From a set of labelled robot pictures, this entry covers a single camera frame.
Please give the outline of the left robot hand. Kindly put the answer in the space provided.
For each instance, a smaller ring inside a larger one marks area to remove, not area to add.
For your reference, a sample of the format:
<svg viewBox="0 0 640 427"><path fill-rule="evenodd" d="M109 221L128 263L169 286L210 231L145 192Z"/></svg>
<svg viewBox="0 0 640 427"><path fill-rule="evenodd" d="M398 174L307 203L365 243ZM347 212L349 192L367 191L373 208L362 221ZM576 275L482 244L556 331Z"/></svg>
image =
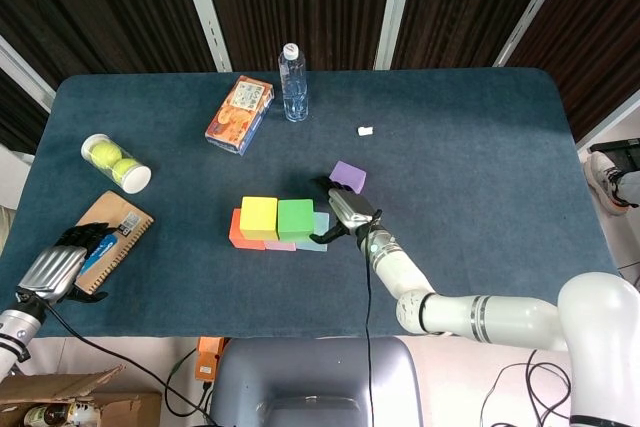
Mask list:
<svg viewBox="0 0 640 427"><path fill-rule="evenodd" d="M97 303L106 298L106 292L87 293L75 282L86 260L114 231L108 223L67 229L53 246L37 256L23 276L16 287L18 301L39 298L53 306L65 298L81 303Z"/></svg>

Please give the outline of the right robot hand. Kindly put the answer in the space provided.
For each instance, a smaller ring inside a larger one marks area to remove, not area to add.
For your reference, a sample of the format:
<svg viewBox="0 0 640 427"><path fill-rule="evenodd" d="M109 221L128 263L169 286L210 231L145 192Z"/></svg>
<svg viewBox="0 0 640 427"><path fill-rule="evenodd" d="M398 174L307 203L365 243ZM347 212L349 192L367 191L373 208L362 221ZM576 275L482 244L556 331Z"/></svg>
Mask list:
<svg viewBox="0 0 640 427"><path fill-rule="evenodd" d="M374 209L363 195L351 187L327 176L316 177L313 181L327 195L336 223L322 235L310 234L309 239L316 244L326 245L341 236L353 235L357 247L361 248L373 226L379 222L382 211Z"/></svg>

